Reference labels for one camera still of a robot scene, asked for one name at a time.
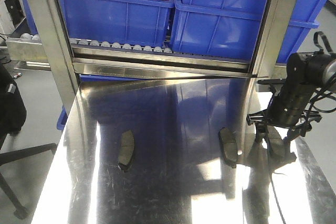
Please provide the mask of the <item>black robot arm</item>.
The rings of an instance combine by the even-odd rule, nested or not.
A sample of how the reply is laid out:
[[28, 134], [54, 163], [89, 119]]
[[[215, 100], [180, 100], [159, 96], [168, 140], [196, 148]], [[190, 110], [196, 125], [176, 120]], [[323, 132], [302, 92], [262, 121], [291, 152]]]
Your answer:
[[335, 54], [323, 51], [294, 53], [287, 62], [287, 77], [283, 80], [260, 80], [269, 85], [272, 97], [265, 110], [247, 115], [248, 125], [255, 125], [255, 141], [269, 142], [268, 127], [287, 129], [285, 143], [305, 136], [311, 122], [321, 121], [323, 110], [315, 103], [335, 94]]

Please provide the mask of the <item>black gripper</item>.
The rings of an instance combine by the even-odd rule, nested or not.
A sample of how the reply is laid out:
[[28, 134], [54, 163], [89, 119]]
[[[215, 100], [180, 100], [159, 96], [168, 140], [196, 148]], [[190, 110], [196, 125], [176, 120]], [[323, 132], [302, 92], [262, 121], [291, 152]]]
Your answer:
[[255, 125], [255, 142], [261, 143], [268, 134], [267, 126], [276, 126], [288, 129], [283, 143], [288, 144], [300, 136], [301, 130], [311, 130], [311, 122], [320, 122], [319, 112], [306, 110], [312, 97], [315, 86], [293, 81], [258, 81], [267, 84], [272, 97], [266, 109], [247, 115], [248, 125]]

